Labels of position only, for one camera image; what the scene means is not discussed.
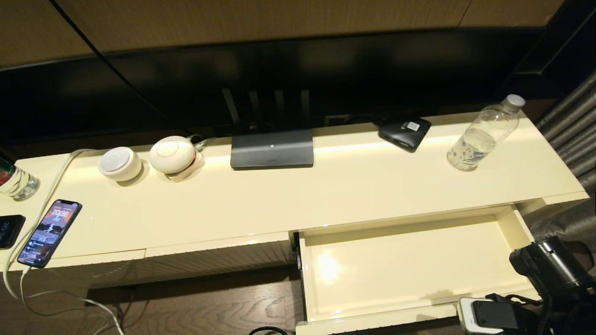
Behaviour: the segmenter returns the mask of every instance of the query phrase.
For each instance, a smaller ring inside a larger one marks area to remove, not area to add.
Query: bottle cap
[[[501,103],[501,108],[509,113],[517,113],[526,104],[526,100],[516,94],[507,95]]]

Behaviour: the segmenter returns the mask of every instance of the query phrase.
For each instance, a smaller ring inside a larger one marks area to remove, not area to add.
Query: open drawer
[[[302,232],[306,322],[297,334],[454,316],[461,297],[536,296],[509,263],[532,240],[513,206]]]

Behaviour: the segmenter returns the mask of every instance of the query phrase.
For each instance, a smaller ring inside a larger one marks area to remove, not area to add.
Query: wall panel
[[[544,27],[564,0],[472,0],[460,27]]]
[[[457,27],[469,0],[60,0],[105,52]]]
[[[0,2],[0,68],[90,53],[48,1]]]

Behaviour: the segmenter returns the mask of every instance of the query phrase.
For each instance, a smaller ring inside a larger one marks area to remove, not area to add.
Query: smartphone
[[[21,250],[17,262],[45,267],[81,208],[80,203],[56,200]]]

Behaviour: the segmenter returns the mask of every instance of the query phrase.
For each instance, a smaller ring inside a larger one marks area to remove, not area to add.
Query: black cable
[[[288,333],[286,333],[284,330],[277,328],[277,327],[271,327],[271,326],[266,326],[266,327],[259,327],[257,329],[253,329],[249,335],[254,335],[260,331],[265,331],[265,330],[269,330],[269,331],[275,331],[276,333],[280,333],[281,335],[288,335]]]
[[[79,35],[79,37],[85,42],[85,44],[87,44],[87,46],[91,50],[93,50],[93,53],[97,56],[97,58],[99,58],[101,62],[105,64],[105,66],[107,66],[118,78],[120,78],[120,80],[122,80],[122,82],[125,83],[136,94],[136,96],[139,99],[141,99],[144,103],[146,103],[149,107],[151,107],[151,109],[153,109],[157,114],[161,115],[164,119],[170,119],[167,115],[162,113],[162,111],[157,109],[157,107],[153,106],[149,101],[147,101],[147,99],[143,97],[139,90],[137,90],[136,87],[134,87],[107,59],[105,59],[101,52],[97,50],[95,45],[93,45],[93,43],[91,43],[87,36],[85,36],[85,34],[79,29],[79,27],[77,27],[76,23],[74,23],[74,21],[71,20],[68,14],[66,14],[66,12],[62,9],[62,7],[58,5],[56,0],[49,0],[49,3],[52,4],[52,6],[54,6],[54,8],[58,11],[60,16],[62,16],[62,18],[70,25],[70,27]]]
[[[542,311],[540,312],[540,322],[538,323],[538,335],[544,334],[544,330],[552,315],[552,297],[549,293],[545,293],[545,295]]]
[[[541,301],[533,300],[533,299],[526,298],[523,296],[518,296],[517,294],[509,294],[508,296],[505,296],[505,298],[509,299],[509,300],[511,300],[511,298],[517,298],[521,302],[529,303],[530,305],[534,305],[534,306],[542,305]]]

